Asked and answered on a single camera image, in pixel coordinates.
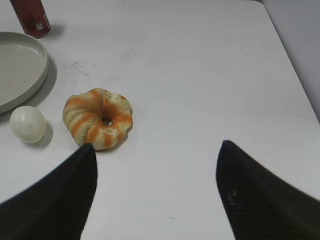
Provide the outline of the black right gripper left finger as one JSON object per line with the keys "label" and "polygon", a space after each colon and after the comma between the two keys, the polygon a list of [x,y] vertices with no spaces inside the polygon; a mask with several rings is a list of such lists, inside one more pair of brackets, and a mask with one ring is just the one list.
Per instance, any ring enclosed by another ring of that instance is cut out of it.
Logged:
{"label": "black right gripper left finger", "polygon": [[79,240],[98,183],[86,143],[53,171],[0,205],[2,240]]}

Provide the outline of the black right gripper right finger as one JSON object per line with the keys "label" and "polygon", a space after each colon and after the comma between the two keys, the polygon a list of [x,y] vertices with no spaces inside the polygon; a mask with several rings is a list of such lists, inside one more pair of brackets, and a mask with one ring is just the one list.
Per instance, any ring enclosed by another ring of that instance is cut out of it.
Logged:
{"label": "black right gripper right finger", "polygon": [[217,189],[237,240],[318,240],[320,202],[259,164],[230,140],[216,164]]}

